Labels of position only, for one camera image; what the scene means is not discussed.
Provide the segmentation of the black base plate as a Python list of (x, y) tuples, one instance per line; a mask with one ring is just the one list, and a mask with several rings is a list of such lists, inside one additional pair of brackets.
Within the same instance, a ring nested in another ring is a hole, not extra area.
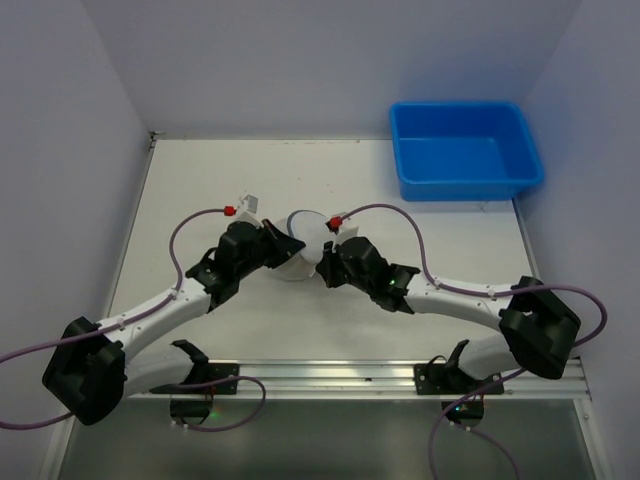
[(238, 389), (238, 381), (223, 382), (224, 379), (236, 377), (240, 373), (240, 365), (237, 363), (209, 363), (204, 370), (203, 383), (217, 381), (217, 384), (205, 387), (203, 392), (209, 396), (235, 395)]
[(427, 363), (413, 366), (413, 380), (418, 395), (466, 395), (482, 387), (484, 395), (501, 395), (505, 392), (499, 374), (484, 379), (472, 378), (459, 367), (459, 353), (453, 352), (448, 359), (438, 355)]

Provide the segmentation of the blue plastic bin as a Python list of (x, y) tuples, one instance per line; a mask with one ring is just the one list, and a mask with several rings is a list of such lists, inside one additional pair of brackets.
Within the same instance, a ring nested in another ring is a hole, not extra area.
[(544, 180), (527, 121), (512, 102), (399, 102), (389, 120), (405, 201), (511, 200)]

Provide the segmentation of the aluminium mounting rail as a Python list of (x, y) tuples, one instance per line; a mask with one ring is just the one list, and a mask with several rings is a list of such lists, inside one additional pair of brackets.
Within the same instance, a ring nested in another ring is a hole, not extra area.
[[(237, 363), (238, 376), (258, 379), (270, 399), (424, 399), (453, 400), (463, 395), (418, 395), (413, 380), (413, 366), (420, 360), (318, 360), (318, 361), (233, 361), (211, 360), (209, 363)], [(179, 354), (175, 357), (142, 358), (128, 368), (130, 381), (127, 397), (160, 393), (176, 395), (172, 385), (182, 382), (194, 367), (193, 361)], [(523, 373), (499, 380), (501, 395), (477, 394), (478, 399), (588, 399), (590, 391), (578, 361), (571, 361), (559, 380), (545, 380)]]

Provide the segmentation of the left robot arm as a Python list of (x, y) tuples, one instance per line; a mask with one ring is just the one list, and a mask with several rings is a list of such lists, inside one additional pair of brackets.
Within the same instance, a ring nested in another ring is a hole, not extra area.
[(165, 293), (97, 323), (84, 317), (71, 322), (44, 371), (44, 387), (84, 425), (103, 420), (122, 399), (156, 387), (209, 393), (215, 378), (207, 356), (192, 343), (175, 341), (158, 359), (140, 354), (231, 299), (254, 271), (275, 269), (305, 246), (268, 220), (231, 223), (217, 246)]

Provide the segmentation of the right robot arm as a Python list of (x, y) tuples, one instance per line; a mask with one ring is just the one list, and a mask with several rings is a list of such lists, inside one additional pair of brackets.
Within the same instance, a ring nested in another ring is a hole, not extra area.
[(492, 285), (472, 296), (464, 282), (447, 290), (416, 267), (388, 262), (365, 237), (326, 243), (316, 271), (327, 287), (350, 285), (389, 312), (443, 315), (494, 330), (487, 338), (456, 345), (447, 361), (456, 379), (481, 381), (522, 368), (557, 380), (581, 326), (578, 316), (533, 277), (521, 277), (504, 297)]

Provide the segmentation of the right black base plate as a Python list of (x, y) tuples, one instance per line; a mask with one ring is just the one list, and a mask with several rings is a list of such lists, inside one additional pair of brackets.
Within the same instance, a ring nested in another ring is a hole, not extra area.
[(501, 395), (505, 392), (499, 374), (484, 379), (472, 378), (459, 367), (459, 353), (453, 352), (448, 359), (438, 355), (427, 363), (413, 366), (413, 380), (418, 395), (466, 395), (482, 387), (484, 395)]

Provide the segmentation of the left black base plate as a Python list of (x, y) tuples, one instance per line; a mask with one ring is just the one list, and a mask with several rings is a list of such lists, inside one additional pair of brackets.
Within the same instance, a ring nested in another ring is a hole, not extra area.
[(240, 373), (240, 365), (237, 363), (209, 363), (204, 370), (203, 383), (217, 381), (217, 384), (205, 387), (203, 392), (209, 396), (235, 395), (238, 389), (238, 381), (223, 382), (224, 379), (236, 377)]

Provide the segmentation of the white mesh laundry bag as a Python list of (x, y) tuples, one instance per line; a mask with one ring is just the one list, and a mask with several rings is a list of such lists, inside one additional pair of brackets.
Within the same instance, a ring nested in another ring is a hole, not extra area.
[(274, 274), (283, 281), (304, 281), (316, 273), (316, 266), (323, 256), (324, 244), (333, 239), (326, 223), (329, 218), (313, 210), (296, 210), (275, 226), (291, 238), (299, 240), (305, 247), (294, 254)]

